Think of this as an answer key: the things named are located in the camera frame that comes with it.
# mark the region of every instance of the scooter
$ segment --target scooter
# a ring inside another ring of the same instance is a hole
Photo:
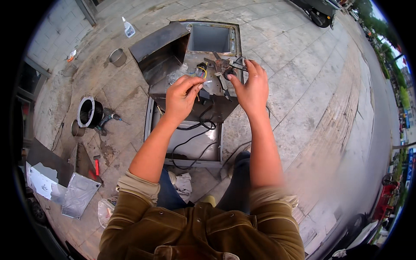
[[[334,29],[335,12],[341,9],[336,0],[290,0],[302,8],[314,24]]]

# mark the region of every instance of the hammer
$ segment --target hammer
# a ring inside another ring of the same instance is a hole
[[[98,168],[98,160],[100,159],[100,155],[94,156],[93,159],[95,160],[95,175],[100,175],[100,170]]]

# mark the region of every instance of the jeans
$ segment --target jeans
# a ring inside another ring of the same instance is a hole
[[[169,210],[186,208],[187,204],[176,192],[172,185],[166,169],[162,169],[159,180],[160,191],[157,206]],[[242,151],[235,158],[233,177],[224,196],[218,202],[216,208],[224,211],[240,210],[245,213],[250,212],[248,203],[248,193],[250,191],[250,152]]]

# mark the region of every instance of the steel pot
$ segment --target steel pot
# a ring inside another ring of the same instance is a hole
[[[71,124],[71,133],[72,133],[72,136],[83,136],[84,133],[85,133],[85,129],[86,129],[86,127],[82,127],[81,128],[78,125],[78,121],[77,120],[72,121],[72,124]]]
[[[123,49],[116,49],[110,54],[109,61],[116,67],[120,67],[126,62],[127,56]]]

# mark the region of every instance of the brown jacket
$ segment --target brown jacket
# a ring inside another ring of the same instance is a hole
[[[272,200],[251,207],[252,215],[225,212],[209,203],[170,211],[154,207],[155,200],[144,190],[119,189],[117,205],[101,237],[98,260],[305,258],[290,201],[266,196]],[[260,194],[250,195],[250,200]]]

